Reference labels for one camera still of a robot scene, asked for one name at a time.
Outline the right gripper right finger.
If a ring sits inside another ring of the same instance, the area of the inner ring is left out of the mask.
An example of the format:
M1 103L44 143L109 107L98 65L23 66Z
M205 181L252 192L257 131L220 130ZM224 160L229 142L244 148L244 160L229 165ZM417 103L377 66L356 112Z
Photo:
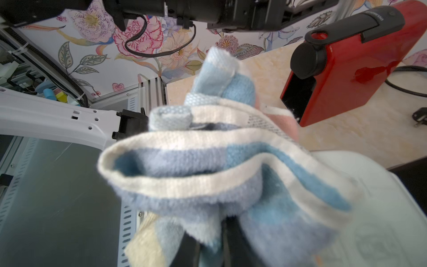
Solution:
M222 222L222 253L224 267L253 266L236 217L228 217Z

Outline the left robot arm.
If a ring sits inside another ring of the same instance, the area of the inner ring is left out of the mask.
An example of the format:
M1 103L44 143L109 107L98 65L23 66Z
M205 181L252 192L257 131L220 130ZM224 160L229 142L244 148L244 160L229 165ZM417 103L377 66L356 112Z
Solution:
M1 25L29 26L65 10L77 14L80 27L100 41L116 30L126 31L129 20L148 16L172 17L184 29L205 22L211 30L268 32L279 30L337 5L312 1L291 7L289 1L2 1ZM120 114L29 97L9 89L1 91L1 133L72 142L104 150L120 135Z

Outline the white coffee machine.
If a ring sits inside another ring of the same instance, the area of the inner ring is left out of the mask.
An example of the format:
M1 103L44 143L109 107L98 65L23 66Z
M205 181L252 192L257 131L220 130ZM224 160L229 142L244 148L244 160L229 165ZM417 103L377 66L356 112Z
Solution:
M427 217L396 175L355 152L313 155L355 178L364 192L350 224L315 257L317 267L426 266Z

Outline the blue striped cloth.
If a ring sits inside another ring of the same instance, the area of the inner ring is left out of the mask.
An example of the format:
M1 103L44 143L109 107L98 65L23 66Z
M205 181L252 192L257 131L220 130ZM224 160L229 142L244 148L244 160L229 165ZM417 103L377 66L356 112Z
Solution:
M185 236L198 261L220 267L234 219L266 267L312 265L351 218L363 192L297 143L288 110L260 107L242 61L211 48L181 106L161 106L149 129L104 150L100 175L147 213L125 249L133 267L169 267Z

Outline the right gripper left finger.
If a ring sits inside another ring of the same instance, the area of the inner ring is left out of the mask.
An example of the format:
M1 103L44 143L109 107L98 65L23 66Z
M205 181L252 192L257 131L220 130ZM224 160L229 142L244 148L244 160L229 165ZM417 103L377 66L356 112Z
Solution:
M200 243L184 233L170 267L198 267L200 262Z

